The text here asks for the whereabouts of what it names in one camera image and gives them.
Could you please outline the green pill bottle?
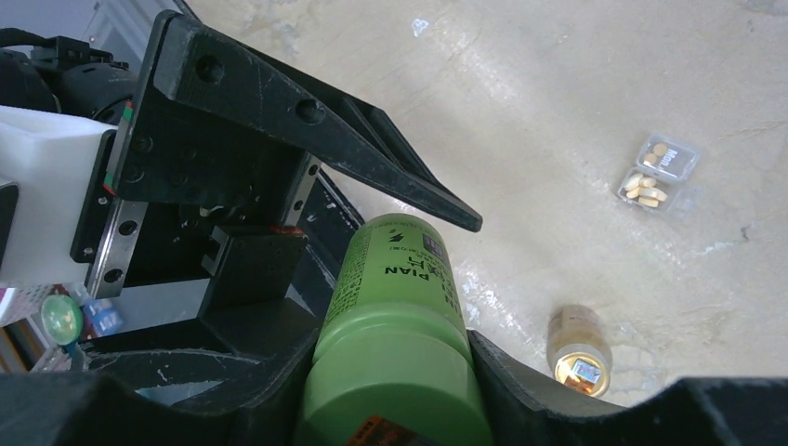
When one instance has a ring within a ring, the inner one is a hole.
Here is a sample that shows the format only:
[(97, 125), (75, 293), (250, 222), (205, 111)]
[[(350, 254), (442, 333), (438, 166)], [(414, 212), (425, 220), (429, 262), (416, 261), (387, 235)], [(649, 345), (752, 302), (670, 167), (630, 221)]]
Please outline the green pill bottle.
[(472, 359), (444, 240), (420, 217), (386, 214), (355, 232), (314, 357), (375, 326), (427, 335)]

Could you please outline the green bottle cap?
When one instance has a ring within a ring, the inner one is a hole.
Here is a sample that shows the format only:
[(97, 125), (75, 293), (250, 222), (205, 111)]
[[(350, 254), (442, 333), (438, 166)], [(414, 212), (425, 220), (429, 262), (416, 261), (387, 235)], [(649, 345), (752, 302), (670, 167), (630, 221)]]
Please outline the green bottle cap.
[(316, 359), (306, 379), (296, 445), (344, 445), (386, 421), (437, 445), (491, 445), (473, 360), (425, 334), (375, 326)]

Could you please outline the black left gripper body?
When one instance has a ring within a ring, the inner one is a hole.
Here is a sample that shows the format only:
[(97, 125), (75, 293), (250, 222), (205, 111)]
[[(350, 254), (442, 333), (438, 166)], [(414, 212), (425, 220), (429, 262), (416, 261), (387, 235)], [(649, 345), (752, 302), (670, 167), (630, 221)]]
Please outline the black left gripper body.
[[(107, 220), (112, 195), (101, 178), (106, 168), (115, 133), (108, 130), (98, 143), (85, 191), (82, 210), (72, 237), (71, 258), (92, 266)], [(341, 262), (353, 233), (363, 219), (336, 184), (324, 173), (315, 177), (309, 197), (301, 207), (298, 227), (309, 243), (295, 269), (288, 295), (300, 299), (318, 317), (325, 315)], [(116, 284), (127, 287), (205, 280), (201, 261), (212, 246), (212, 223), (198, 215), (195, 207), (152, 203), (144, 221), (136, 225), (134, 255), (123, 267), (111, 270)]]

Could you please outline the clear plastic pill organizer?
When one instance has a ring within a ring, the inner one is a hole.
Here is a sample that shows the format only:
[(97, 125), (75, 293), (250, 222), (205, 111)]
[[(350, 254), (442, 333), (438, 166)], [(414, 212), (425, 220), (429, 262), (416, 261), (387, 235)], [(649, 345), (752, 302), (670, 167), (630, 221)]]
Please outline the clear plastic pill organizer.
[(654, 214), (685, 216), (693, 209), (698, 195), (689, 180), (700, 158), (701, 152), (692, 145), (652, 134), (639, 149), (616, 195)]

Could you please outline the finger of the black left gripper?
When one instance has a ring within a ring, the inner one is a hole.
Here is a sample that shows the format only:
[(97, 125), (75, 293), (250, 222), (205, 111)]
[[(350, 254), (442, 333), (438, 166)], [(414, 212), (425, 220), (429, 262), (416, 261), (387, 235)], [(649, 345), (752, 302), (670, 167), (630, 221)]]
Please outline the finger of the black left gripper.
[(240, 207), (310, 154), (465, 230), (481, 215), (444, 187), (387, 114), (172, 10), (153, 23), (113, 152), (122, 199)]
[(80, 345), (80, 368), (134, 390), (210, 384), (180, 407), (226, 412), (298, 404), (318, 320), (287, 297), (308, 246), (298, 229), (217, 227), (196, 317)]

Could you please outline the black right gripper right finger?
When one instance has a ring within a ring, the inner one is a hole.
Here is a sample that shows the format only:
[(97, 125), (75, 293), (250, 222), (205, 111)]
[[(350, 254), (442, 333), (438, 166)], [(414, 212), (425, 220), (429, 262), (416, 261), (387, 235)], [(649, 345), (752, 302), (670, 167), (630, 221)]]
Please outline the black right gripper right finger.
[(498, 445), (784, 445), (787, 381), (685, 377), (624, 408), (576, 392), (469, 331)]

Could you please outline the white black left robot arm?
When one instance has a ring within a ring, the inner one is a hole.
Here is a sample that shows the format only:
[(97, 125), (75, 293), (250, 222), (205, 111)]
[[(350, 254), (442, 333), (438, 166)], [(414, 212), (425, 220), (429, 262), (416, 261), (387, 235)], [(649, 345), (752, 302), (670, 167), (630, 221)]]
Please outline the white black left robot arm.
[[(141, 68), (67, 37), (1, 32), (1, 283), (124, 286), (210, 278), (196, 321), (114, 337), (82, 364), (133, 388), (145, 360), (231, 395), (256, 361), (251, 320), (289, 287), (307, 238), (309, 182), (328, 165), (470, 231), (479, 213), (446, 189), (389, 117), (175, 11)], [(210, 378), (210, 360), (217, 375)]]

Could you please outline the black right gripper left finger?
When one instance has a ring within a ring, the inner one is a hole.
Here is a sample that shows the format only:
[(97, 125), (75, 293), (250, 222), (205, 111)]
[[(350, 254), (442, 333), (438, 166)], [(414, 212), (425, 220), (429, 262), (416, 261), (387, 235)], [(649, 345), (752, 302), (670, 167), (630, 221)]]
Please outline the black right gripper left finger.
[(98, 372), (4, 374), (4, 445), (289, 445), (317, 335), (172, 405)]

